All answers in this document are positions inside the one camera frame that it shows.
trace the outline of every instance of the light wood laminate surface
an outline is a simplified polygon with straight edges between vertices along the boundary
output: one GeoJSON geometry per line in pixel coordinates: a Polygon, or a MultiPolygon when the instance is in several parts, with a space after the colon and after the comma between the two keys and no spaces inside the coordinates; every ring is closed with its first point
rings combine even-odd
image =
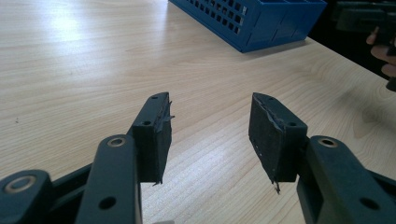
{"type": "Polygon", "coordinates": [[[296,184],[277,195],[248,140],[253,92],[396,179],[396,93],[309,38],[242,54],[165,0],[3,0],[0,23],[0,178],[91,163],[169,91],[173,143],[163,185],[142,186],[145,223],[304,223],[296,184]]]}

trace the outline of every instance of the wooden table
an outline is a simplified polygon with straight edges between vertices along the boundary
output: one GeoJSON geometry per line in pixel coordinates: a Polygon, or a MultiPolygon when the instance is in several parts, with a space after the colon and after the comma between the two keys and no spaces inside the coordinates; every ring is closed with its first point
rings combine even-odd
{"type": "Polygon", "coordinates": [[[278,196],[249,143],[254,91],[396,178],[396,94],[309,38],[242,54],[165,0],[4,0],[0,22],[1,178],[92,162],[161,91],[173,143],[163,185],[142,187],[145,223],[304,223],[296,185],[278,196]]]}

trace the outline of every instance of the table surface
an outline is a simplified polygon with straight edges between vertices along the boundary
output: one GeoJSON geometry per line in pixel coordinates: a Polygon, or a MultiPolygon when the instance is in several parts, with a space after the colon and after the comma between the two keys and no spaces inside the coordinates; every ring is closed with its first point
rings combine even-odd
{"type": "Polygon", "coordinates": [[[173,143],[163,185],[142,186],[145,223],[304,223],[296,184],[277,195],[248,140],[253,92],[396,179],[396,94],[309,38],[242,54],[165,0],[4,0],[0,21],[1,178],[91,163],[169,91],[173,143]]]}

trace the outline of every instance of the blue plastic crate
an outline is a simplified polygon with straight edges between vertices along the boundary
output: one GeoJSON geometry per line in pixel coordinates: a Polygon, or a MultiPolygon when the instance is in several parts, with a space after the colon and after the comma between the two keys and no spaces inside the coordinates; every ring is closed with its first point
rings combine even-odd
{"type": "Polygon", "coordinates": [[[170,0],[241,52],[306,38],[321,0],[170,0]]]}

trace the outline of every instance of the person's hand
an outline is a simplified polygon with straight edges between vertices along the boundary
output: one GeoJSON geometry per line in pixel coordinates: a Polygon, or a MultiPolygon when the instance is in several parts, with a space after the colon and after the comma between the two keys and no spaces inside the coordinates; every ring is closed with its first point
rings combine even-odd
{"type": "MultiPolygon", "coordinates": [[[[376,27],[375,30],[367,37],[366,39],[367,44],[373,45],[375,43],[375,39],[376,39],[376,35],[378,34],[378,31],[379,28],[376,27]]],[[[371,53],[377,59],[387,62],[387,64],[385,64],[381,68],[381,71],[385,75],[390,77],[396,77],[396,56],[388,56],[387,55],[388,50],[389,50],[388,46],[375,45],[373,46],[371,53]]]]}

